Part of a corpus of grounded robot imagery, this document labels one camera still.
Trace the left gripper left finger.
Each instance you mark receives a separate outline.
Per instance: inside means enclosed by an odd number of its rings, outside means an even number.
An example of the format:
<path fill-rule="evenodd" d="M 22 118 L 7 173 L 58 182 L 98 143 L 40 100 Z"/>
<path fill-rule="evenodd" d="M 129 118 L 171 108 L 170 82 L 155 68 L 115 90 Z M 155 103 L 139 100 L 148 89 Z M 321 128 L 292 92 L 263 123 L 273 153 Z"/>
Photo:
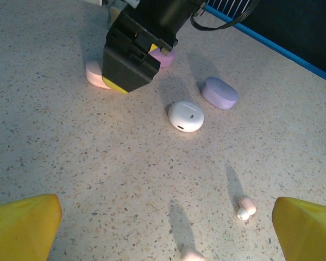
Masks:
<path fill-rule="evenodd" d="M 56 194 L 0 205 L 0 261 L 47 261 L 61 218 Z"/>

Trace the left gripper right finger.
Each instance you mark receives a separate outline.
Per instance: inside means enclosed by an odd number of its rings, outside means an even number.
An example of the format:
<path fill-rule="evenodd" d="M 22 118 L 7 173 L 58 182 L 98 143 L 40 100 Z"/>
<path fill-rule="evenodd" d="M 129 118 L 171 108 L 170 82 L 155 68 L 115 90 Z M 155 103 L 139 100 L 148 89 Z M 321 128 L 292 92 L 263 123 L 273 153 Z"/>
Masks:
<path fill-rule="evenodd" d="M 286 261 L 326 261 L 326 206 L 279 197 L 272 223 Z"/>

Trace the purple earbud case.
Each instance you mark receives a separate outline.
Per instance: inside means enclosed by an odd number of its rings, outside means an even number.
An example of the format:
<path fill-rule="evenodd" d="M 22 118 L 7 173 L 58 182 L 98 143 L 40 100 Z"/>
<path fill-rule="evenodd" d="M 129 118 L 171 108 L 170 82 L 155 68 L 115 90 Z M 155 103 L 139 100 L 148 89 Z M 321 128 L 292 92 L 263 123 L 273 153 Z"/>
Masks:
<path fill-rule="evenodd" d="M 171 52 L 169 52 L 168 55 L 165 55 L 160 49 L 155 49 L 151 52 L 149 52 L 149 54 L 155 58 L 156 60 L 158 60 L 160 62 L 160 68 L 166 68 L 169 67 L 174 59 L 175 59 L 175 52 L 174 50 L 172 50 Z"/>

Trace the white earbud case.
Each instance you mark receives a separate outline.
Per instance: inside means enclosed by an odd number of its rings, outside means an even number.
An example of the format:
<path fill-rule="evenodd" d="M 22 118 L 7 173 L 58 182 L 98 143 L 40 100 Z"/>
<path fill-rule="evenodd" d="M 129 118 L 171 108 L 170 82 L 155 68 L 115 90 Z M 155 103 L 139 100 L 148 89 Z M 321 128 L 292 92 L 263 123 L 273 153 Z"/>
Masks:
<path fill-rule="evenodd" d="M 168 118 L 176 129 L 187 133 L 199 130 L 204 123 L 200 106 L 189 101 L 173 103 L 168 110 Z"/>

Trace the lavender earbud case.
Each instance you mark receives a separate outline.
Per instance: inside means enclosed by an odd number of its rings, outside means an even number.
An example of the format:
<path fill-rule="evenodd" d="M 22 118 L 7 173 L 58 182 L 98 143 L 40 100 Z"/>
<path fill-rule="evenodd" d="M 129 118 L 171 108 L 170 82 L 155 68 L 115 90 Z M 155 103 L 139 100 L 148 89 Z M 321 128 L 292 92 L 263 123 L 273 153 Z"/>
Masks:
<path fill-rule="evenodd" d="M 219 109 L 230 109 L 239 99 L 237 91 L 219 78 L 208 77 L 201 88 L 202 96 Z"/>

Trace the pink earbud case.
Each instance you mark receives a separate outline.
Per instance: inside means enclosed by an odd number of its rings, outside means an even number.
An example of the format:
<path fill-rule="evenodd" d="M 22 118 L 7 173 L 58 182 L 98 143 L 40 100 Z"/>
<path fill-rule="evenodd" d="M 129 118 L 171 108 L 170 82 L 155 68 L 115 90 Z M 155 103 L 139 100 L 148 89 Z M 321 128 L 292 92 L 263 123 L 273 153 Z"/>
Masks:
<path fill-rule="evenodd" d="M 103 88 L 110 89 L 102 80 L 102 71 L 99 60 L 89 60 L 85 65 L 86 78 L 90 84 Z"/>

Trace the pink earbud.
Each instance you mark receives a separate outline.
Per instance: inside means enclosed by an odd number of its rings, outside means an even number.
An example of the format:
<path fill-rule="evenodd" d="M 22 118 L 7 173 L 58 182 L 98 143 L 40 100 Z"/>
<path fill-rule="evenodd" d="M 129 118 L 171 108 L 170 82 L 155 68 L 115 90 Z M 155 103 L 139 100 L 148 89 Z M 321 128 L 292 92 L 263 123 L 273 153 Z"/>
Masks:
<path fill-rule="evenodd" d="M 181 251 L 181 261 L 205 261 L 204 256 L 196 249 L 186 246 Z"/>
<path fill-rule="evenodd" d="M 256 205 L 254 201 L 247 195 L 243 195 L 238 200 L 239 210 L 237 211 L 237 217 L 241 221 L 246 221 L 250 216 L 256 213 Z"/>

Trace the blue table border strip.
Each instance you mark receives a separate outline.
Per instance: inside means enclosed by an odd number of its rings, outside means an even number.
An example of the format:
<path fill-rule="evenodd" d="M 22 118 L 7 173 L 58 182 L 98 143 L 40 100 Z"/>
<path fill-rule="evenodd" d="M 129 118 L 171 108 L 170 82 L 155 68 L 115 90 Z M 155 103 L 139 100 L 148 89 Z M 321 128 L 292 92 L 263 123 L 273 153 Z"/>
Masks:
<path fill-rule="evenodd" d="M 260 0 L 235 28 L 326 80 L 326 0 Z"/>

